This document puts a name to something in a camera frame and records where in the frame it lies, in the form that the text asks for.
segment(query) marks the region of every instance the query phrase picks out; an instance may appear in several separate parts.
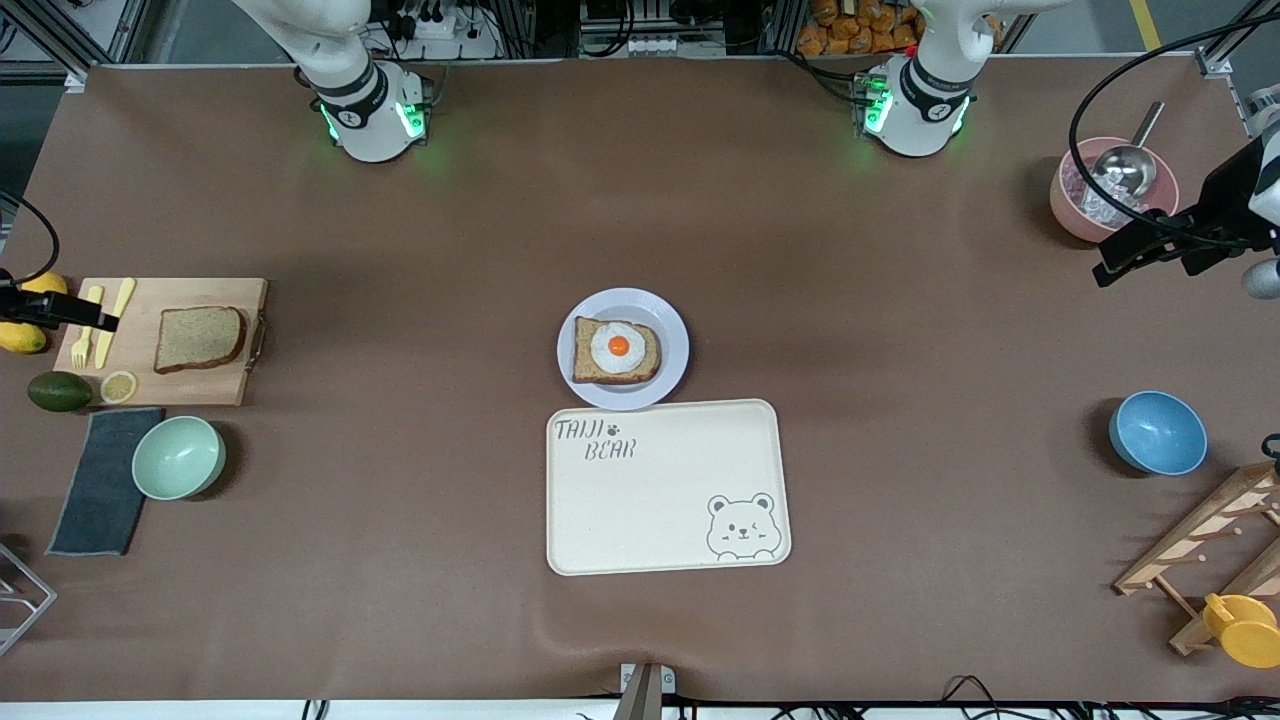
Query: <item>mint green bowl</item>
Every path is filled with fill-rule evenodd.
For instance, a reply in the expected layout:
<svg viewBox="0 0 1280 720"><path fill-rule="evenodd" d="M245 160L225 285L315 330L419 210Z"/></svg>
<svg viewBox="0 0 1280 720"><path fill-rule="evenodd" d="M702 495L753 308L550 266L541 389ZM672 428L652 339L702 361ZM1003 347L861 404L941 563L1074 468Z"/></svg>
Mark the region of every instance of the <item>mint green bowl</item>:
<svg viewBox="0 0 1280 720"><path fill-rule="evenodd" d="M212 425L192 415L151 428L133 451L133 484L155 500L179 500L207 488L227 464L227 445Z"/></svg>

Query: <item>dark blue cloth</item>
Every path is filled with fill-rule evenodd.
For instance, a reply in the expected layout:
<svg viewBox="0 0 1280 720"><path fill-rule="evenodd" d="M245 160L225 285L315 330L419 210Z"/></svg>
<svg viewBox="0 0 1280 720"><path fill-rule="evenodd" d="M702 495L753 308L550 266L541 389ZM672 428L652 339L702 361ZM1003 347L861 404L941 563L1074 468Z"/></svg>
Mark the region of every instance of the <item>dark blue cloth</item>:
<svg viewBox="0 0 1280 720"><path fill-rule="evenodd" d="M129 550L145 500L133 484L133 451L163 419L160 407L90 416L84 451L46 555L124 555Z"/></svg>

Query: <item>slice of bread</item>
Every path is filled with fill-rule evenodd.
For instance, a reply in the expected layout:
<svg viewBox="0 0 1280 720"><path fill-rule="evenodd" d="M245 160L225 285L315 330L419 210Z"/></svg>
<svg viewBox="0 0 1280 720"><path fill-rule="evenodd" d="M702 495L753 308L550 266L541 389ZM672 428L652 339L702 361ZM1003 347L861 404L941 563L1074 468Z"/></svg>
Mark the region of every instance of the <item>slice of bread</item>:
<svg viewBox="0 0 1280 720"><path fill-rule="evenodd" d="M658 336L649 328L636 323L623 323L622 320L609 320L630 325L644 338L644 359L627 373L605 373L591 359L591 337L595 331L608 323L593 320L591 318L575 318L573 333L573 382L599 383L607 386L628 386L646 383L658 374L662 365L662 348L658 346Z"/></svg>
<svg viewBox="0 0 1280 720"><path fill-rule="evenodd" d="M244 348L244 315L234 307L186 307L160 314L156 374L227 365Z"/></svg>

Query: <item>avocado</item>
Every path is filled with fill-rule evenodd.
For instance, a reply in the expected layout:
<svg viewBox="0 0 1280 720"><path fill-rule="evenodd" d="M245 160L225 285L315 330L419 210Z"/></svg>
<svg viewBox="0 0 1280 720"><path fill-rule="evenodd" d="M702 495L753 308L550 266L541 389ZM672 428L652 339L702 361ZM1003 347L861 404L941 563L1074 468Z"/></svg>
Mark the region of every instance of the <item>avocado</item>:
<svg viewBox="0 0 1280 720"><path fill-rule="evenodd" d="M54 370L32 378L27 397L50 413L74 413L93 401L93 388L79 375Z"/></svg>

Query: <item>wooden rack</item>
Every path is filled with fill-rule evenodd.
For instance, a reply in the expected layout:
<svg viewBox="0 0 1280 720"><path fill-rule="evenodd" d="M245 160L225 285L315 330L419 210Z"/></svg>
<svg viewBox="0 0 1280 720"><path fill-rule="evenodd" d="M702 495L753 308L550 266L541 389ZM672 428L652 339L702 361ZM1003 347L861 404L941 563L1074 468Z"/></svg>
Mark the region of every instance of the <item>wooden rack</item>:
<svg viewBox="0 0 1280 720"><path fill-rule="evenodd" d="M1197 552L1199 546L1243 534L1240 528L1231 527L1240 518L1262 515L1280 528L1280 514L1276 512L1280 505L1266 502L1267 497L1277 491L1280 491L1280 477L1276 475L1275 462L1260 462L1238 469L1213 491L1213 495L1125 570L1112 587L1125 596L1158 587L1190 616L1169 644L1181 655L1210 650L1208 642L1212 635L1201 620L1201 614L1165 579L1164 571L1175 565L1204 562L1206 556ZM1280 596L1280 539L1271 543L1257 560L1228 583L1221 594L1248 594L1258 600Z"/></svg>

